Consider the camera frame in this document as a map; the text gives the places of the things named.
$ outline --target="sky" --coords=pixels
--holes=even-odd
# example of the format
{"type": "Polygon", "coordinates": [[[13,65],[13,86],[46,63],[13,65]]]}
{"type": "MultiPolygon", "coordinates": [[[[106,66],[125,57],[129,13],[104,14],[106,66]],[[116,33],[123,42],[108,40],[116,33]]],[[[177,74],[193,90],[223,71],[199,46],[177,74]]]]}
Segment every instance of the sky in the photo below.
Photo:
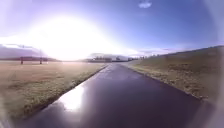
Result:
{"type": "Polygon", "coordinates": [[[30,45],[44,42],[41,47],[48,47],[46,50],[49,50],[56,44],[47,43],[57,42],[52,54],[62,48],[62,45],[64,51],[69,51],[69,48],[72,51],[73,47],[82,44],[78,48],[79,52],[89,51],[88,54],[107,52],[152,55],[209,47],[223,41],[224,20],[221,13],[223,9],[218,0],[2,0],[2,2],[4,4],[0,4],[0,43],[7,42],[6,40],[12,40],[8,41],[9,43],[18,43],[17,40],[20,38],[19,43],[28,42],[30,45]],[[52,34],[59,29],[64,31],[52,34]],[[44,30],[55,38],[48,42],[40,40],[40,36],[37,35],[41,35],[44,30]]]}

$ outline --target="distant tree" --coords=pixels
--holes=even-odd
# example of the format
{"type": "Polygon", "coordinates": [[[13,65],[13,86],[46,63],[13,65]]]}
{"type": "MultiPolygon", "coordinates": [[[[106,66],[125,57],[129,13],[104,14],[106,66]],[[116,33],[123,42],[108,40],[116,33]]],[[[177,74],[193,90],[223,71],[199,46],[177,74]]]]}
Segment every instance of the distant tree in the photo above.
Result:
{"type": "Polygon", "coordinates": [[[117,56],[117,57],[116,57],[116,61],[120,61],[120,60],[121,60],[121,59],[117,56]]]}

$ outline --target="grass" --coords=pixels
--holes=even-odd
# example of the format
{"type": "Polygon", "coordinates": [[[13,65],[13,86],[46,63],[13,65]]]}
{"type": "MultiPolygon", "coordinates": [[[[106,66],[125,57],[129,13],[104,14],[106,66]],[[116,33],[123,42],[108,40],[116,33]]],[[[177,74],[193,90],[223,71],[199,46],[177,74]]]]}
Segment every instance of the grass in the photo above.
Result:
{"type": "Polygon", "coordinates": [[[218,46],[155,56],[130,62],[127,66],[197,98],[215,103],[223,49],[218,46]]]}
{"type": "Polygon", "coordinates": [[[86,80],[104,64],[0,62],[0,115],[21,120],[46,107],[63,93],[86,80]]]}

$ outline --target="dry grass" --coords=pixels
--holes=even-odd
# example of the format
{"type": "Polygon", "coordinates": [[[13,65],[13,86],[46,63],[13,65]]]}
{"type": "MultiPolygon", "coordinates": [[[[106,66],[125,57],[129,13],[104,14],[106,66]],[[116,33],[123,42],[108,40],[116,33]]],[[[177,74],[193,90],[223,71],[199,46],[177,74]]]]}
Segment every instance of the dry grass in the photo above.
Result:
{"type": "Polygon", "coordinates": [[[23,119],[95,74],[104,64],[81,62],[0,62],[0,94],[5,113],[23,119]]]}
{"type": "Polygon", "coordinates": [[[223,47],[137,60],[127,66],[197,98],[215,103],[220,85],[223,47]]]}

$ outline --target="road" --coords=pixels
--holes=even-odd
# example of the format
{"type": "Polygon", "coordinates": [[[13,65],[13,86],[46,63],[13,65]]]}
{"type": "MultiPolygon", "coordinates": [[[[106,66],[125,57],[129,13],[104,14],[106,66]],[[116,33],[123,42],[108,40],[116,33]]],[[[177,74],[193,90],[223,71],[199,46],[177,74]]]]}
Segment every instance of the road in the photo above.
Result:
{"type": "Polygon", "coordinates": [[[200,128],[211,106],[115,64],[103,69],[22,128],[200,128]]]}

